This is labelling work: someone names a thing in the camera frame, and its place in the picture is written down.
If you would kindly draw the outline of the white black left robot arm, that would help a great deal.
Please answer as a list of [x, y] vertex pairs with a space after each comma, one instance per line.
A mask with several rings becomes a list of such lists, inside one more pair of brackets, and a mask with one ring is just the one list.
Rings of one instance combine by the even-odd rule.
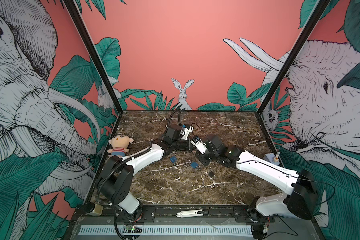
[[134, 175], [173, 151], [190, 152], [189, 135], [193, 130], [191, 125], [169, 125], [163, 135], [150, 141], [147, 148], [122, 158], [110, 157], [96, 181], [96, 202], [119, 206], [131, 215], [138, 212], [141, 203], [130, 192]]

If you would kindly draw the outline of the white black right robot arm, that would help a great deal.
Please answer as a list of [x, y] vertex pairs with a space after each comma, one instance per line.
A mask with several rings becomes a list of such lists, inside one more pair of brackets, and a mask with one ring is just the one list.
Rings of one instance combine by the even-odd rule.
[[216, 161], [227, 168], [236, 168], [255, 175], [276, 186], [282, 193], [259, 197], [249, 211], [264, 217], [283, 217], [311, 220], [319, 198], [312, 173], [296, 172], [256, 157], [236, 145], [226, 146], [218, 136], [194, 137], [191, 143], [198, 150], [200, 161]]

